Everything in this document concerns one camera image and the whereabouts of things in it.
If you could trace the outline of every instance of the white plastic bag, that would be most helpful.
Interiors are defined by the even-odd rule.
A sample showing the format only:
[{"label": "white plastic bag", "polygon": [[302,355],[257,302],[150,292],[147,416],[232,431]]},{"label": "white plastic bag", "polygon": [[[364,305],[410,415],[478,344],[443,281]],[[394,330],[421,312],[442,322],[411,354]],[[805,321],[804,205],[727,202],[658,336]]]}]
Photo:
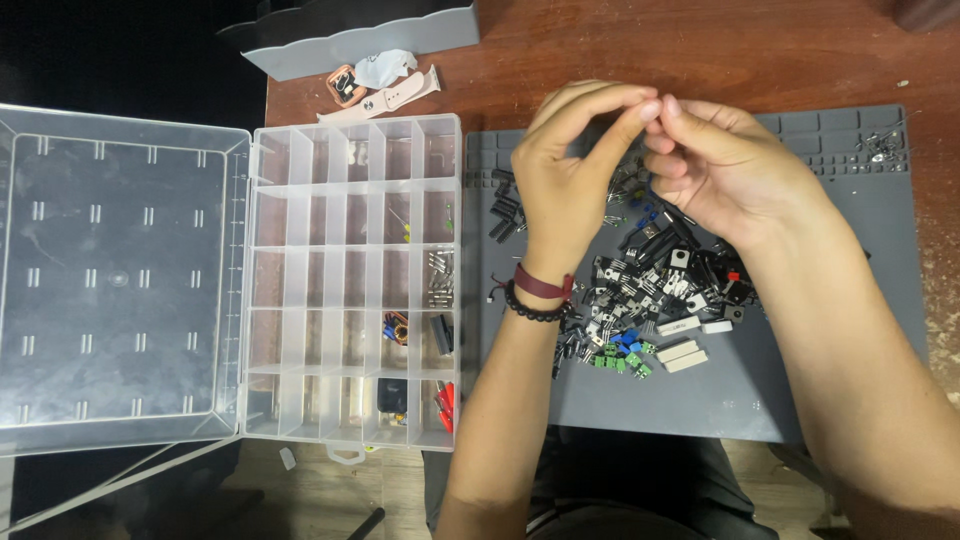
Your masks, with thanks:
[{"label": "white plastic bag", "polygon": [[366,57],[353,69],[357,73],[358,85],[379,90],[389,86],[397,77],[406,77],[408,68],[417,69],[413,53],[393,49]]}]

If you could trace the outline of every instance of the gray silicone mat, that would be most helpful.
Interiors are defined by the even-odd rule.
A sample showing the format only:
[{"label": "gray silicone mat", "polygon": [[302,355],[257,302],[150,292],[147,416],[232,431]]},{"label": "gray silicone mat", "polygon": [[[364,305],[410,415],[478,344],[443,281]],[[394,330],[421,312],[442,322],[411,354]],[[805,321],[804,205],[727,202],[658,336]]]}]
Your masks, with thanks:
[{"label": "gray silicone mat", "polygon": [[[857,149],[861,135],[884,134],[889,126],[903,120],[903,115],[903,107],[889,105],[762,114],[757,118],[806,161],[850,222],[871,254],[871,267],[890,308],[926,362],[909,158],[874,163],[867,152]],[[897,129],[907,145],[905,123]],[[601,133],[588,129],[571,144],[568,154],[584,155]],[[510,278],[517,263],[514,257],[525,251],[526,233],[514,234],[503,245],[487,237],[498,221],[488,212],[497,187],[491,170],[511,169],[510,155],[522,135],[523,130],[467,135],[465,368],[479,366],[487,357],[502,317],[502,295],[497,294],[492,304],[486,303],[493,286],[491,273],[500,280]],[[635,209],[626,205],[623,209],[628,224],[635,223],[638,216],[630,212]],[[590,244],[577,277],[588,282],[593,257],[617,256],[616,246],[630,230],[628,226],[603,227]],[[694,232],[705,246],[712,245],[711,234],[700,228]],[[811,272],[820,272],[817,261],[809,264]],[[829,280],[829,274],[824,273],[823,279]],[[653,374],[646,380],[636,380],[612,370],[565,362],[551,391],[550,423],[762,441],[801,440],[780,352],[759,308],[747,306],[744,322],[731,332],[707,335],[689,331],[684,335],[696,338],[707,351],[707,363],[668,374],[658,362],[648,361]],[[677,337],[662,338],[658,344],[676,341]],[[818,355],[817,336],[811,335],[809,343],[809,353]]]}]

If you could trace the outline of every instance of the hand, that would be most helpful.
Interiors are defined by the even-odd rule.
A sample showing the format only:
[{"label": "hand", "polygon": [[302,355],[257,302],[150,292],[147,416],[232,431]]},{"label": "hand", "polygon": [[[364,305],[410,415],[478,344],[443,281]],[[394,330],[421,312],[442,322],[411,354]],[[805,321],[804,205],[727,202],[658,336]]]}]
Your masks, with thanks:
[{"label": "hand", "polygon": [[[656,96],[649,86],[582,81],[543,100],[511,157],[529,232],[523,268],[531,276],[561,286],[564,274],[576,272],[603,224],[613,170],[660,114]],[[626,109],[588,156],[565,157],[594,115],[620,108]]]},{"label": "hand", "polygon": [[835,211],[806,165],[744,110],[667,94],[644,144],[654,192],[737,250]]}]

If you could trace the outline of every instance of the red wristband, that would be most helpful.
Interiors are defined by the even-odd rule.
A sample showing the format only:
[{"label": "red wristband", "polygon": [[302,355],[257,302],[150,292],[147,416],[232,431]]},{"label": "red wristband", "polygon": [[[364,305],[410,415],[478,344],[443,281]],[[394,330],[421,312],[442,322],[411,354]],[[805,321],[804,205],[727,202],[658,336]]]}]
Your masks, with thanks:
[{"label": "red wristband", "polygon": [[573,276],[564,275],[564,286],[558,287],[547,282],[542,282],[534,278],[518,262],[514,272],[514,283],[521,289],[529,292],[538,298],[563,298],[564,302],[569,302],[573,295]]}]

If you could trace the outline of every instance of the black beaded bracelet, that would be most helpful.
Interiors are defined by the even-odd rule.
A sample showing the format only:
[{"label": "black beaded bracelet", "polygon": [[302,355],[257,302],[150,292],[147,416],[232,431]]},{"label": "black beaded bracelet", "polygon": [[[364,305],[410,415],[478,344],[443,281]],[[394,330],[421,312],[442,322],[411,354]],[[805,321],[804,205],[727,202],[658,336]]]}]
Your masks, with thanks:
[{"label": "black beaded bracelet", "polygon": [[536,309],[527,307],[521,304],[520,300],[516,299],[514,286],[514,281],[509,280],[503,287],[503,296],[507,299],[507,307],[516,311],[516,314],[521,317],[526,317],[531,321],[540,323],[552,323],[565,319],[573,311],[573,305],[570,302],[564,302],[560,307],[551,311],[537,311]]}]

